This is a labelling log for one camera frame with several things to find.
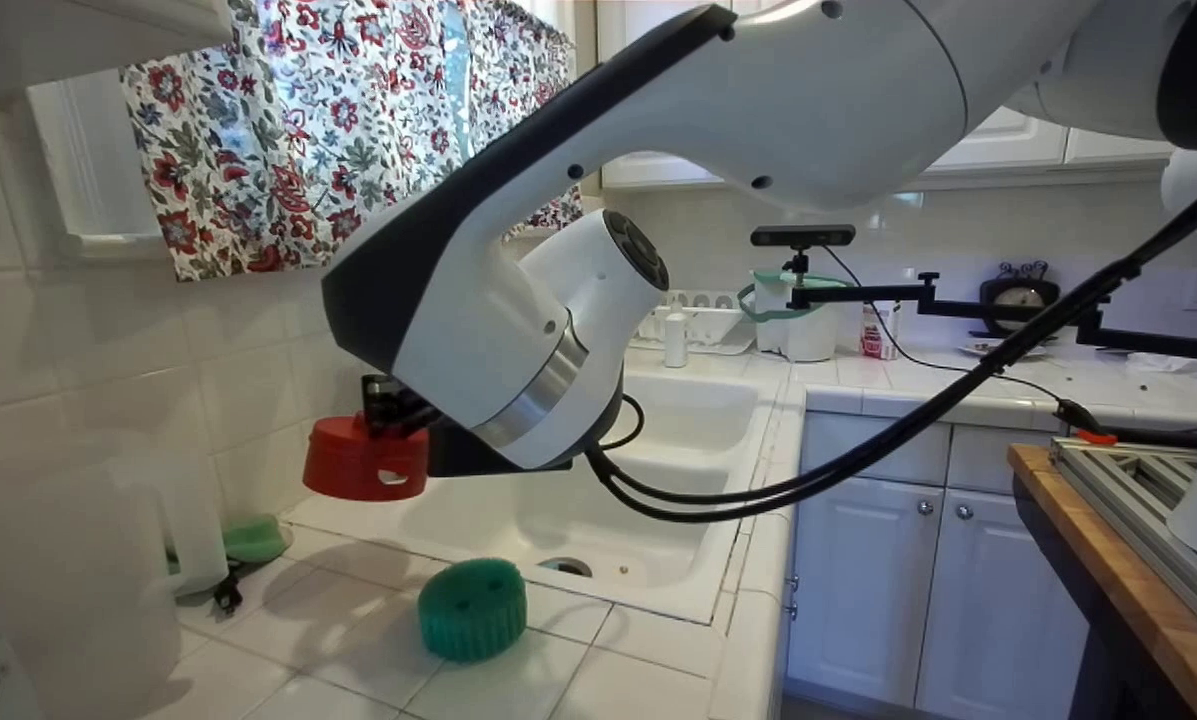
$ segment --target green scrub brush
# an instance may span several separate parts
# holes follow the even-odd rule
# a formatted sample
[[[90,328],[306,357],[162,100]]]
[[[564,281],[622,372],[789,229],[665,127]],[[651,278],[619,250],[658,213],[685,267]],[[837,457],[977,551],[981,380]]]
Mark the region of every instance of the green scrub brush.
[[[444,660],[475,663],[499,655],[525,629],[525,582],[512,562],[457,562],[420,591],[425,647]]]

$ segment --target floral curtain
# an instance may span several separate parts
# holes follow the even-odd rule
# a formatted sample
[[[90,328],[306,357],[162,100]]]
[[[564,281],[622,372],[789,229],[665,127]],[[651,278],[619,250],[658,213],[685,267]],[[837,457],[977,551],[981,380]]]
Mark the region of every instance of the floral curtain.
[[[327,263],[570,83],[575,47],[508,0],[229,0],[233,41],[123,68],[182,281]],[[572,187],[525,224],[581,216]]]

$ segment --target clock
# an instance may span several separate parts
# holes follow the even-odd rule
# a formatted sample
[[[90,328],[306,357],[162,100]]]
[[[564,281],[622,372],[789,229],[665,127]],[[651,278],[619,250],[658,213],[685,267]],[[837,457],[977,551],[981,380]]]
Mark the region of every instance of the clock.
[[[982,283],[982,305],[1014,305],[1019,307],[1046,307],[1061,297],[1061,287],[1047,281],[1047,264],[1038,260],[1014,268],[1010,263],[999,266],[999,275]],[[1019,321],[995,321],[985,318],[985,328],[992,337],[1005,337],[1023,327]]]

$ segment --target white sink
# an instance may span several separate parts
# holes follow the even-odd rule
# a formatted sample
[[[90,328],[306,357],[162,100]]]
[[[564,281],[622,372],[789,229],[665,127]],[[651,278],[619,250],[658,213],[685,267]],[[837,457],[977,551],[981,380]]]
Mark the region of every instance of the white sink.
[[[621,469],[672,492],[749,487],[778,383],[626,373],[625,392],[648,414],[636,441],[610,452]],[[608,441],[634,427],[625,407]],[[298,525],[400,547],[445,561],[505,557],[534,582],[707,623],[736,523],[663,523],[626,510],[581,457],[571,470],[430,478],[401,502],[309,498]],[[579,560],[593,576],[542,568]]]

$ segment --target sink drain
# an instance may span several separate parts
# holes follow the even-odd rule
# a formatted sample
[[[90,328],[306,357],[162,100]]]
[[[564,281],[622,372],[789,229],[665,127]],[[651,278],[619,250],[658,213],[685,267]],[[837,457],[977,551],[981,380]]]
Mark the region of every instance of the sink drain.
[[[594,570],[589,569],[589,565],[584,565],[584,562],[575,557],[551,557],[543,562],[539,562],[539,566],[540,568],[559,570],[570,575],[581,575],[581,578],[594,578]]]

